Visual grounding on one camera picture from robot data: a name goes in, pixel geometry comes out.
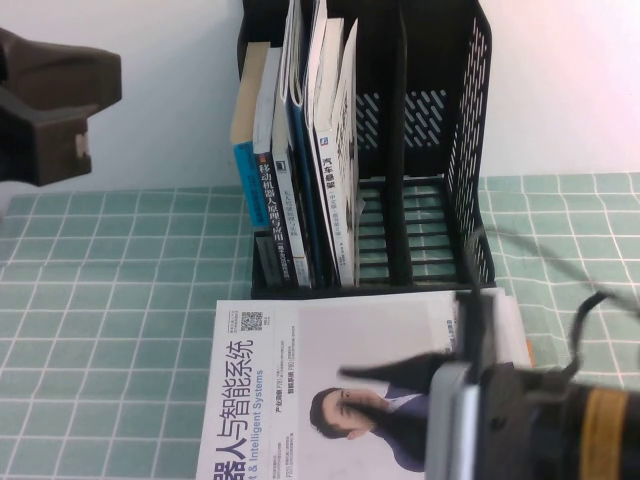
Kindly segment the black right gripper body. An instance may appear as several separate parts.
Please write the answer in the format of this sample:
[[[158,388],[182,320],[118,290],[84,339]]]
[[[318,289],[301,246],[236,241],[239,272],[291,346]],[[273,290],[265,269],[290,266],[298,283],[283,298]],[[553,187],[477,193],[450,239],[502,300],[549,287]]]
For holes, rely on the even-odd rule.
[[[498,364],[481,377],[474,477],[558,479],[568,377]]]

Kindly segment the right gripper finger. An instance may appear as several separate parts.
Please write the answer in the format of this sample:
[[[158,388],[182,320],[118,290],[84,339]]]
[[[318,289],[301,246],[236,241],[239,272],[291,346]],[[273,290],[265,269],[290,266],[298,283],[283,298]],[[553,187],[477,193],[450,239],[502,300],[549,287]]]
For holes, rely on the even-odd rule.
[[[495,296],[458,291],[456,353],[466,361],[497,361]]]
[[[449,352],[428,352],[404,360],[372,367],[341,367],[345,377],[387,383],[430,383],[436,371],[453,361]]]

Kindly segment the left gripper finger with pad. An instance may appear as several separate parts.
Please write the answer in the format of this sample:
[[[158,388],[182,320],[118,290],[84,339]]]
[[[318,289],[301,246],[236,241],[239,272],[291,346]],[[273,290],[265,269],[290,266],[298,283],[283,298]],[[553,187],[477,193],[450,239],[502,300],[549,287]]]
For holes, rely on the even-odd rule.
[[[42,187],[91,171],[86,119],[1,121],[2,181]]]

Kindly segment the left gripper plain finger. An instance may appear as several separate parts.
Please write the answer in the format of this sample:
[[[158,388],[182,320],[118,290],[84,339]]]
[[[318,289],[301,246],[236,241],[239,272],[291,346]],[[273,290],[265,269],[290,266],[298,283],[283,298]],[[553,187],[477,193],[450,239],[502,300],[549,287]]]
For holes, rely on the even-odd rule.
[[[122,99],[121,56],[107,50],[29,40],[1,30],[1,115],[87,107]]]

